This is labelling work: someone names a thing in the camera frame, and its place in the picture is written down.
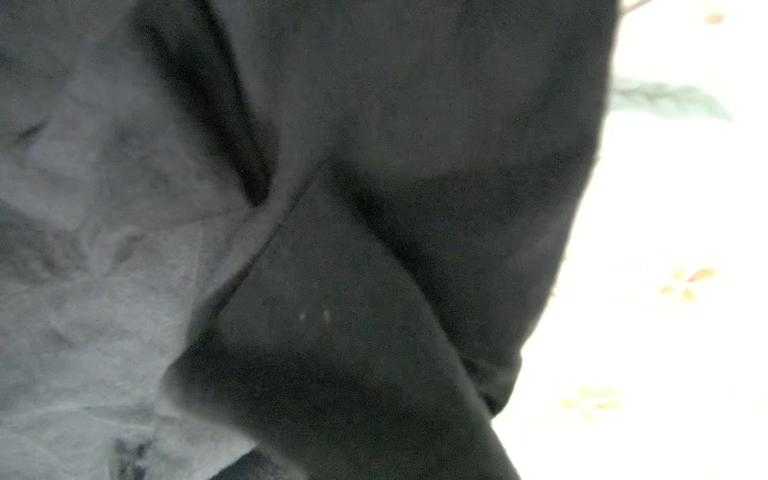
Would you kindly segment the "black t-shirt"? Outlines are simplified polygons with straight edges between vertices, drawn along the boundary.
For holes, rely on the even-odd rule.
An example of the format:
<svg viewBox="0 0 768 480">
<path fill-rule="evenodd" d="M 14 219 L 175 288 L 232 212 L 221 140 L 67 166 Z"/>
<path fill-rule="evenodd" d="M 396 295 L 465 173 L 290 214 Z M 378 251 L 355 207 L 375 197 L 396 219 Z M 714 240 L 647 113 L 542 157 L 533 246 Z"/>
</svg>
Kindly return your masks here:
<svg viewBox="0 0 768 480">
<path fill-rule="evenodd" d="M 5 1 L 5 479 L 514 479 L 616 1 Z"/>
</svg>

